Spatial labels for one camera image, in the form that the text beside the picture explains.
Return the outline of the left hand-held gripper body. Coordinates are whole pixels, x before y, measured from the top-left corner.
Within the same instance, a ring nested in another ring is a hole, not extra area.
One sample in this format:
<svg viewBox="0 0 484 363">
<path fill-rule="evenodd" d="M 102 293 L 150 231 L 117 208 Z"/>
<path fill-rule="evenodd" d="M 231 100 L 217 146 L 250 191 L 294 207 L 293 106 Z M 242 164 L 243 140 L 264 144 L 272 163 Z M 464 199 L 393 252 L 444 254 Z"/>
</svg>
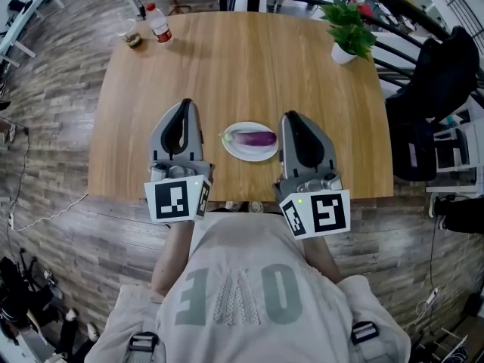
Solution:
<svg viewBox="0 0 484 363">
<path fill-rule="evenodd" d="M 203 219 L 213 185 L 213 164 L 153 160 L 149 170 L 150 181 L 144 184 L 144 192 L 152 222 Z"/>
</svg>

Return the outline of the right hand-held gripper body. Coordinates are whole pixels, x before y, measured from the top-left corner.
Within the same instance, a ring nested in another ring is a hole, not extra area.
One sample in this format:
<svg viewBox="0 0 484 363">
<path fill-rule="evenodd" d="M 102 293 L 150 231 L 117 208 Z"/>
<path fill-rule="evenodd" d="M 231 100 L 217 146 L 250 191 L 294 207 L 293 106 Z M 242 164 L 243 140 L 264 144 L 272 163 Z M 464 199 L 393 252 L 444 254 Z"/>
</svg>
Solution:
<svg viewBox="0 0 484 363">
<path fill-rule="evenodd" d="M 313 178 L 288 178 L 273 185 L 276 201 L 297 240 L 347 232 L 349 191 L 336 170 Z"/>
</svg>

